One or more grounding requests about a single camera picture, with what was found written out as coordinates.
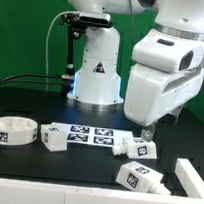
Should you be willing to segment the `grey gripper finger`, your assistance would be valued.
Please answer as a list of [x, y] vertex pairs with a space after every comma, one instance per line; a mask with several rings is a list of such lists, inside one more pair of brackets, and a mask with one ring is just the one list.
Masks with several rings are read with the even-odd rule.
[[143, 127], [141, 132], [141, 138], [145, 141], [150, 142], [153, 140], [154, 133], [155, 133], [155, 126], [153, 124], [147, 127]]

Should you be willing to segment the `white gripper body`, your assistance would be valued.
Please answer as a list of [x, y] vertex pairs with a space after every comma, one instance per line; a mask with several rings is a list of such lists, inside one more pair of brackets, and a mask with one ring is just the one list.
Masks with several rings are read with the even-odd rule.
[[204, 69], [167, 73], [135, 64], [129, 74], [123, 111], [128, 119], [148, 126], [173, 112], [201, 89]]

